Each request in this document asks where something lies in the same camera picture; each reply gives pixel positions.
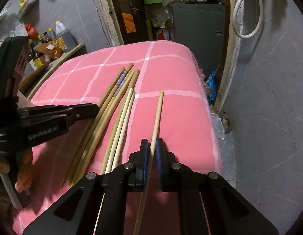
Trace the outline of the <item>person's left hand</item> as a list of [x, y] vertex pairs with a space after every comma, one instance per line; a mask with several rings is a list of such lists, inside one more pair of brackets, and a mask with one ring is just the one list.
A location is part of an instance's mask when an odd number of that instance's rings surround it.
[[[0, 155], [0, 172], [8, 173], [10, 170], [8, 162]], [[14, 185], [17, 192], [23, 192], [31, 187], [33, 181], [33, 150], [27, 149], [22, 164], [18, 169], [17, 181]]]

